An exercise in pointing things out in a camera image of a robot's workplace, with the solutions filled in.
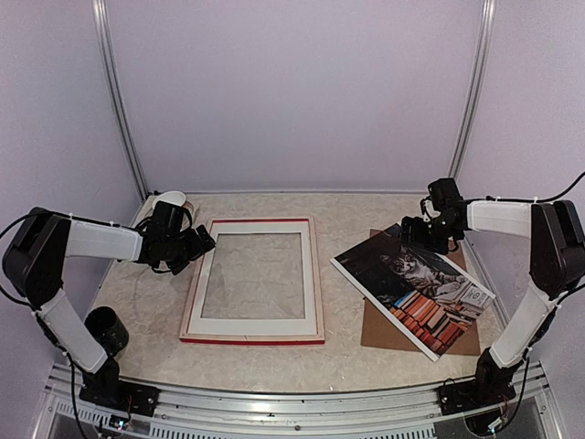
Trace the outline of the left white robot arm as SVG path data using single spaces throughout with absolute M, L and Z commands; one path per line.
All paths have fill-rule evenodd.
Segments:
M 189 212 L 163 203 L 136 226 L 35 207 L 1 232 L 12 301 L 27 306 L 54 344 L 82 371 L 95 374 L 112 359 L 85 327 L 67 294 L 66 279 L 82 263 L 133 262 L 156 273 L 181 273 L 216 243 L 204 226 L 184 227 Z

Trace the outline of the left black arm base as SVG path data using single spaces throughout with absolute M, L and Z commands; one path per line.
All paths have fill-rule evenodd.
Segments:
M 102 407 L 129 414 L 154 416 L 160 390 L 154 386 L 120 379 L 118 362 L 108 357 L 95 372 L 83 370 L 80 398 Z

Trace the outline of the cat and books photo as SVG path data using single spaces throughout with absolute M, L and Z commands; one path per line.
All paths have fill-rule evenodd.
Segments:
M 331 263 L 435 362 L 452 351 L 495 295 L 447 257 L 401 242 L 399 232 L 394 224 Z

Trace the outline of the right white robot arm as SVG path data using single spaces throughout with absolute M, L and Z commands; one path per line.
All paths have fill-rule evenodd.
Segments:
M 530 349 L 548 316 L 584 277 L 584 229 L 578 209 L 567 200 L 553 202 L 456 200 L 432 219 L 405 216 L 399 237 L 411 246 L 445 255 L 451 241 L 466 232 L 492 234 L 500 249 L 498 268 L 516 268 L 512 245 L 522 241 L 526 292 L 489 355 L 501 369 L 515 366 Z

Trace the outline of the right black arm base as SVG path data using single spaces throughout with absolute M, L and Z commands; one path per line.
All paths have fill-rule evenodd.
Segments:
M 520 360 L 509 368 L 500 368 L 490 349 L 485 349 L 477 360 L 471 380 L 443 383 L 437 389 L 441 414 L 467 412 L 514 399 L 516 391 L 512 379 L 522 364 Z

